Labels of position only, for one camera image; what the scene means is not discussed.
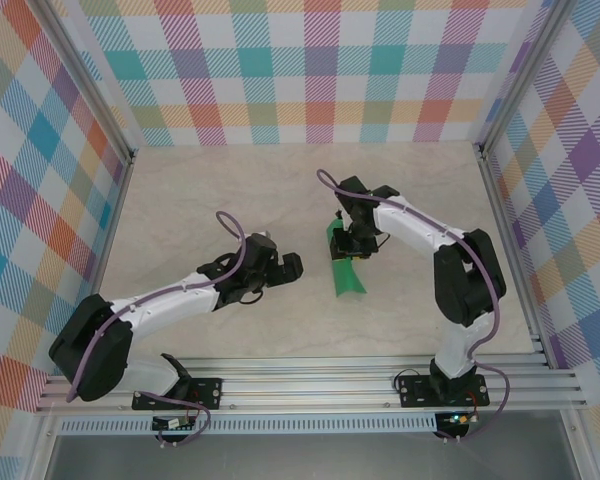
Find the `gray floor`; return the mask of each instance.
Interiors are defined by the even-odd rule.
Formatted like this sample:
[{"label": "gray floor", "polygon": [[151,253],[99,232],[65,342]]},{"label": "gray floor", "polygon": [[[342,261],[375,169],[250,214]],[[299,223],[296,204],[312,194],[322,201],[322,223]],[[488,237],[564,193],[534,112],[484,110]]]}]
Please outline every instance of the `gray floor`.
[{"label": "gray floor", "polygon": [[483,436],[207,435],[176,449],[152,437],[62,437],[47,480],[570,480],[558,412],[506,413]]},{"label": "gray floor", "polygon": [[491,234],[509,287],[502,326],[485,353],[532,351],[472,147],[467,142],[239,147],[140,151],[102,293],[141,294],[235,251],[218,209],[248,232],[269,230],[297,251],[305,274],[253,306],[232,305],[164,328],[134,349],[181,357],[420,355],[437,351],[446,319],[433,297],[430,259],[397,239],[355,268],[367,295],[334,294],[325,230],[338,204],[315,177],[358,175],[389,184],[450,225]]}]

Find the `plaid backdrop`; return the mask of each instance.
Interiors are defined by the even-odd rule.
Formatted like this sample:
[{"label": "plaid backdrop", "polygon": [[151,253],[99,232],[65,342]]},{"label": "plaid backdrop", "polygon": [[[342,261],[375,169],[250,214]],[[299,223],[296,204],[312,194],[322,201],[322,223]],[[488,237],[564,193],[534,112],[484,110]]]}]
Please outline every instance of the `plaid backdrop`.
[{"label": "plaid backdrop", "polygon": [[466,139],[527,3],[79,1],[150,145]]},{"label": "plaid backdrop", "polygon": [[518,50],[518,54],[516,55],[515,60],[513,61],[511,67],[509,68],[509,71],[507,72],[504,82],[502,82],[502,85],[500,85],[498,95],[496,96],[495,101],[491,105],[491,109],[489,110],[489,114],[487,115],[484,125],[482,125],[480,134],[478,135],[477,139],[478,143],[483,143],[487,134],[489,133],[489,130],[493,125],[493,121],[496,118],[498,112],[500,111],[502,102],[505,98],[507,98],[507,95],[509,95],[511,88],[513,87],[513,84],[516,78],[518,77],[520,69],[527,60],[527,56],[529,55],[531,46],[534,44],[534,42],[538,38],[538,35],[542,31],[544,22],[547,19],[547,14],[549,13],[549,10],[551,9],[551,6],[554,3],[555,0],[542,0],[542,5],[540,6],[538,13],[536,14],[536,17],[533,19],[533,23],[531,24],[531,27],[529,28],[529,31],[527,32],[527,35],[525,36],[524,41],[520,46],[520,50]]},{"label": "plaid backdrop", "polygon": [[89,292],[122,166],[24,0],[0,1],[0,480]]},{"label": "plaid backdrop", "polygon": [[580,0],[493,165],[544,326],[593,405],[600,460],[600,0]]}]

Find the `black mounting bracket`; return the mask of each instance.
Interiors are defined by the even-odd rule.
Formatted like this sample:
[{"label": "black mounting bracket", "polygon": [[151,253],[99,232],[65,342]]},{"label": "black mounting bracket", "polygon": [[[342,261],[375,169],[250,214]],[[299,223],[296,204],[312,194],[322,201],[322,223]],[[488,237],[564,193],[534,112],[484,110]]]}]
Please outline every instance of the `black mounting bracket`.
[{"label": "black mounting bracket", "polygon": [[[189,380],[188,392],[184,400],[192,403],[204,405],[209,410],[218,410],[222,398],[222,379],[221,378],[191,378]],[[132,410],[186,410],[184,405],[174,405],[173,403],[154,400],[140,392],[133,395],[131,402]]]},{"label": "black mounting bracket", "polygon": [[402,408],[414,407],[486,407],[489,392],[483,375],[473,375],[466,388],[445,401],[431,386],[430,375],[401,375],[396,382]]}]

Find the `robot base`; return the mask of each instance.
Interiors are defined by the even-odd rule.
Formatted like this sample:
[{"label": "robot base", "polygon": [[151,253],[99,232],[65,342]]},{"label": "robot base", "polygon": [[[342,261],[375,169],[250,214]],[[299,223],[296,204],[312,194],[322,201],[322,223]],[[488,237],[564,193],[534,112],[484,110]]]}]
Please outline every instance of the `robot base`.
[{"label": "robot base", "polygon": [[466,391],[444,402],[440,400],[431,386],[429,377],[430,375],[401,375],[398,377],[396,386],[400,393],[402,408],[486,407],[490,403],[487,384],[482,375],[473,375],[467,384]]}]

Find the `aluminum frame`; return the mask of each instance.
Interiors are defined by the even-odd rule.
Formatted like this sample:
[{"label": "aluminum frame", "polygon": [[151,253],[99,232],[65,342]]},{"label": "aluminum frame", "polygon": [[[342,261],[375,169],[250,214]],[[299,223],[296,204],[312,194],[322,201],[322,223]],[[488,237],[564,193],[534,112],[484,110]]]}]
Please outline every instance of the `aluminum frame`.
[{"label": "aluminum frame", "polygon": [[96,271],[93,277],[93,283],[91,284],[91,293],[98,293],[102,280],[104,279],[104,272],[107,268],[107,262],[109,261],[109,255],[111,255],[111,248],[113,247],[113,239],[116,236],[116,230],[118,229],[118,223],[120,222],[120,215],[122,215],[122,207],[124,200],[127,198],[127,192],[129,191],[129,184],[131,183],[131,175],[133,174],[133,167],[135,165],[135,152],[130,158],[130,162],[123,167],[122,182],[120,183],[120,193],[116,200],[116,205],[113,207],[113,214],[111,216],[111,224],[107,231],[107,236],[104,240],[102,247],[102,254],[100,260],[96,265]]},{"label": "aluminum frame", "polygon": [[[543,323],[540,321],[540,312],[538,311],[538,306],[534,300],[531,286],[525,279],[524,270],[522,268],[524,263],[520,257],[520,251],[516,246],[515,235],[511,229],[511,225],[507,221],[504,210],[504,201],[496,187],[492,165],[489,158],[486,157],[487,153],[488,152],[486,151],[481,151],[478,146],[475,146],[476,159],[487,190],[487,196],[491,203],[493,216],[496,219],[496,225],[498,226],[500,237],[504,244],[509,267],[511,268],[514,283],[518,291],[518,298],[520,299],[522,310],[527,319],[530,331],[537,334],[536,336],[541,343],[544,342],[545,345],[551,345],[549,342],[549,334],[544,328]],[[556,369],[554,371],[560,371],[557,370],[558,362],[551,347],[547,348],[544,353],[547,357],[548,365]],[[600,480],[600,469],[598,468],[593,454],[593,447],[590,440],[591,437],[587,433],[583,414],[584,412],[573,409],[561,410],[564,429],[567,432],[569,445],[573,452],[580,475],[582,478]]]},{"label": "aluminum frame", "polygon": [[48,0],[28,0],[28,4],[58,52],[62,63],[71,74],[78,90],[87,101],[98,123],[102,126],[111,146],[118,156],[124,158],[127,163],[131,163],[134,147],[122,133],[111,109],[102,97],[95,80],[89,73],[89,69],[78,53],[55,9],[49,5]]},{"label": "aluminum frame", "polygon": [[545,58],[549,54],[549,50],[558,38],[562,26],[571,15],[577,3],[578,0],[553,1],[551,9],[547,13],[547,18],[541,27],[540,34],[527,53],[524,64],[520,68],[511,90],[502,102],[491,128],[485,137],[483,147],[487,153],[487,158],[507,129],[509,122],[513,118],[513,114],[520,105],[520,102],[522,102],[527,89],[535,80]]},{"label": "aluminum frame", "polygon": [[18,472],[18,480],[40,480],[46,477],[61,424],[61,419],[53,415],[39,415],[34,419],[26,435],[29,441],[24,442],[29,448],[23,452],[24,462]]},{"label": "aluminum frame", "polygon": [[[570,370],[553,370],[542,343],[533,337],[536,352],[515,355],[480,355],[481,362],[502,368],[511,380],[508,410],[579,409],[586,405],[584,393]],[[446,412],[453,408],[400,407],[393,390],[394,376],[405,368],[427,373],[430,356],[272,358],[272,359],[179,359],[192,376],[224,379],[220,412],[241,414]],[[504,381],[485,374],[491,405],[495,410],[504,396]],[[100,400],[68,404],[69,382],[51,377],[38,411],[46,415],[138,415],[131,410],[133,392],[114,390]]]}]

